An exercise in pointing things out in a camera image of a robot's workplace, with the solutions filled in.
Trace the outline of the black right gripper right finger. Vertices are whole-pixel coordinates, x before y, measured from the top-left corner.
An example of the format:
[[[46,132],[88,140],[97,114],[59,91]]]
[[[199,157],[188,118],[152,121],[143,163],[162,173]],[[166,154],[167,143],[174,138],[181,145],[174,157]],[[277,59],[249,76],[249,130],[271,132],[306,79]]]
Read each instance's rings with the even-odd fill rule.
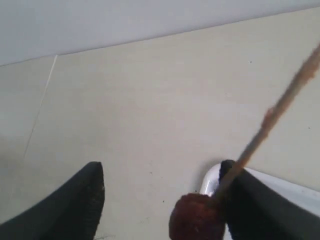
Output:
[[[318,240],[320,218],[242,170],[224,198],[234,240]]]

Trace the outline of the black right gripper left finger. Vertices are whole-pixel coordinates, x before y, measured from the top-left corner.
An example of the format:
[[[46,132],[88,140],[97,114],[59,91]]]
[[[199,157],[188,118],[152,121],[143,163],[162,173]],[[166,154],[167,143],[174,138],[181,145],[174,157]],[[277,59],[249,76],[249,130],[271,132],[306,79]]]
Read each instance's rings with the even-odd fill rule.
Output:
[[[101,162],[86,164],[66,183],[0,225],[2,240],[93,240],[105,202]]]

